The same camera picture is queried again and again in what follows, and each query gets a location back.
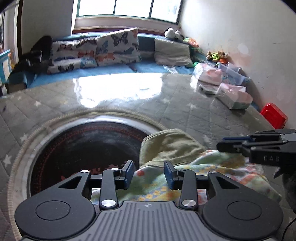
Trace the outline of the red plastic stool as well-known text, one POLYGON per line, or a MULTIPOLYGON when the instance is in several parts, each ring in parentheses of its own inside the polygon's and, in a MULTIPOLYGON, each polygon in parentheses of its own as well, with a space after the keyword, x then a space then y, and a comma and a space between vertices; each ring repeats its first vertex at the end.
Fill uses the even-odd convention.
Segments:
POLYGON ((266 104, 260 114, 275 128, 281 129, 285 127, 288 117, 274 103, 266 104))

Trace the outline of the black clothes pile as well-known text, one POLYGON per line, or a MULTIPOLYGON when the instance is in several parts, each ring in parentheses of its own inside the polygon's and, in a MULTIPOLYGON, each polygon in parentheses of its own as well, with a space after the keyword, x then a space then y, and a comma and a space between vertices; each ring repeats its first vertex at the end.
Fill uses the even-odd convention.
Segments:
POLYGON ((41 73, 49 61, 52 43, 53 39, 51 36, 44 35, 41 37, 29 52, 23 54, 19 58, 18 63, 15 65, 11 73, 19 73, 23 71, 33 74, 41 73))

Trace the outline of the patterned green children's jacket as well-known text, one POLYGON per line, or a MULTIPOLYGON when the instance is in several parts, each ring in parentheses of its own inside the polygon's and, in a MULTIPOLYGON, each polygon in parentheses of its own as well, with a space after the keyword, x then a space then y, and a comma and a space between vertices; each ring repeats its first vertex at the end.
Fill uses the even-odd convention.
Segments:
POLYGON ((127 190, 118 190, 123 201, 174 201, 178 203, 180 190, 168 188, 164 162, 170 161, 175 169, 193 170, 206 176, 217 171, 234 181, 280 202, 282 196, 272 188, 261 166, 250 164, 241 154, 207 150, 197 140, 180 129, 163 130, 145 137, 139 152, 139 169, 133 175, 127 190))

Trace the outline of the small plush toys group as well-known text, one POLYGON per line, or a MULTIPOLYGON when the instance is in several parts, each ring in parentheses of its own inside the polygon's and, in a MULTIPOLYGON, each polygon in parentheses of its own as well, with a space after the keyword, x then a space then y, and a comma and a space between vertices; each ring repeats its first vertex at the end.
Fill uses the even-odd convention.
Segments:
POLYGON ((211 52, 211 51, 208 51, 207 56, 206 56, 206 60, 212 61, 214 63, 226 64, 228 57, 229 57, 229 54, 225 53, 225 52, 221 52, 221 51, 211 52))

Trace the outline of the clear plastic storage bin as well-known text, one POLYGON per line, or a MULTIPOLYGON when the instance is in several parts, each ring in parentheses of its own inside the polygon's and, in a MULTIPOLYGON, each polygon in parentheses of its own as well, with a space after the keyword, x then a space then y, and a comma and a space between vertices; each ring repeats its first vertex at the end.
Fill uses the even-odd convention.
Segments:
POLYGON ((230 62, 227 64, 218 63, 218 69, 223 72, 223 82, 236 86, 246 86, 250 78, 242 74, 242 69, 230 62))

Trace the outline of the round black induction cooktop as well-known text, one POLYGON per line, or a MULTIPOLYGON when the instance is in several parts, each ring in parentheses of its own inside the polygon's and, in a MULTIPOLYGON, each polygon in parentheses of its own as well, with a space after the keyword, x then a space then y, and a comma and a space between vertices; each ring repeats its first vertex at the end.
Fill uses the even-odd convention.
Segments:
POLYGON ((107 114, 63 123, 34 147, 27 194, 33 196, 81 170, 102 174, 128 160, 138 169, 143 139, 160 130, 146 120, 107 114))

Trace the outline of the pink tissue pack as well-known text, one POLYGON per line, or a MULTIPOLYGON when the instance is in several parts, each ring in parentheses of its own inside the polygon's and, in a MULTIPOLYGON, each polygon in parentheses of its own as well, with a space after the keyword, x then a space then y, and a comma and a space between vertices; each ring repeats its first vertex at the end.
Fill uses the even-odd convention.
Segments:
POLYGON ((218 98, 229 109, 247 109, 253 101, 253 97, 244 86, 221 83, 218 87, 218 98))
POLYGON ((193 75, 197 80, 219 86, 223 80, 223 72, 221 69, 217 69, 205 63, 198 63, 193 71, 193 75))

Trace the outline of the grey plain cushion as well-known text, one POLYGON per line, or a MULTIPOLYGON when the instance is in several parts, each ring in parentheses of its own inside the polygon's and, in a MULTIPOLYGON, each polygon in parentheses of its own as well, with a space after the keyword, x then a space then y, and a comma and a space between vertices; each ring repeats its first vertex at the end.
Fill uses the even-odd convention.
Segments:
POLYGON ((158 65, 192 67, 190 47, 167 39, 154 40, 154 59, 158 65))

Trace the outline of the grey quilted star table mat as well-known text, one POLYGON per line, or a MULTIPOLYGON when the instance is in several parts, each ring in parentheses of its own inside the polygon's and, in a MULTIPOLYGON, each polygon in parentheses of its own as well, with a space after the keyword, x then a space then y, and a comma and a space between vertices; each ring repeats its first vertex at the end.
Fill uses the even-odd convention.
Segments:
POLYGON ((295 240, 295 168, 274 178, 276 202, 217 171, 196 174, 198 209, 174 201, 123 201, 100 210, 102 174, 80 172, 33 195, 33 149, 78 118, 130 116, 161 130, 180 129, 207 150, 224 137, 271 131, 253 107, 230 110, 190 75, 133 73, 74 78, 1 98, 1 240, 295 240))

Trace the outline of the blue white cabinet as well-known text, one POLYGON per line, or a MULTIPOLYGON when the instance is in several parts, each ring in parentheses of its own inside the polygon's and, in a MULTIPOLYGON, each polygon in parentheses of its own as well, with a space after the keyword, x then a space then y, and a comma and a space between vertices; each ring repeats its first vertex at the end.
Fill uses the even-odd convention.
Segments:
POLYGON ((11 50, 8 49, 0 54, 0 81, 1 85, 5 84, 8 80, 11 68, 11 50))

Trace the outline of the flat butterfly pillow stack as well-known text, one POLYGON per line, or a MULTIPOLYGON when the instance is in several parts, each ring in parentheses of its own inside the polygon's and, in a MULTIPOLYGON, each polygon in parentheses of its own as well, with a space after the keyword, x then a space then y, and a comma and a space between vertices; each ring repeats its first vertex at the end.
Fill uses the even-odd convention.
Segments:
POLYGON ((96 47, 95 38, 53 42, 47 73, 65 73, 76 69, 97 67, 96 47))

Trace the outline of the rear pink tissue pack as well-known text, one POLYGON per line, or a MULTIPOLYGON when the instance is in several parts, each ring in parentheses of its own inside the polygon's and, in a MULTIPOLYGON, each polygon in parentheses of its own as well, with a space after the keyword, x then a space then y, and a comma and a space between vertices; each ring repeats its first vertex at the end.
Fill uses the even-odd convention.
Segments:
POLYGON ((219 86, 223 80, 223 72, 221 69, 217 69, 205 63, 198 63, 193 71, 193 75, 197 80, 219 86))

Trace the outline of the front pink tissue pack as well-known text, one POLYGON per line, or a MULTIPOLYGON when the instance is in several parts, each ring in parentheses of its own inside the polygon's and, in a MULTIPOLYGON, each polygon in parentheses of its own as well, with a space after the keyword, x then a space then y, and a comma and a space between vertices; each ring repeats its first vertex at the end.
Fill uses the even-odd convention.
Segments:
POLYGON ((247 109, 253 101, 253 97, 244 86, 221 83, 218 87, 218 98, 229 109, 247 109))

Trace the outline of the large butterfly pillow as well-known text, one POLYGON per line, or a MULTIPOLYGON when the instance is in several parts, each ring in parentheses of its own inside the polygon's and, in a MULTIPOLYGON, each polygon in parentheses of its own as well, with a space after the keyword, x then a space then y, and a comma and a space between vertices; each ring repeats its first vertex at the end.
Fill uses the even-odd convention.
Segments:
POLYGON ((138 28, 111 32, 95 38, 98 66, 140 62, 138 28))

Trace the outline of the small flat grey box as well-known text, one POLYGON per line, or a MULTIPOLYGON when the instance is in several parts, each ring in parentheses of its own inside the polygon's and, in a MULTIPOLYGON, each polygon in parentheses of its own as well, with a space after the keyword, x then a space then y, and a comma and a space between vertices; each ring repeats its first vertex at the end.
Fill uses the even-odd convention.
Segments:
POLYGON ((218 87, 214 85, 200 84, 199 89, 201 90, 201 92, 204 92, 205 94, 208 94, 208 95, 216 95, 218 91, 218 87))

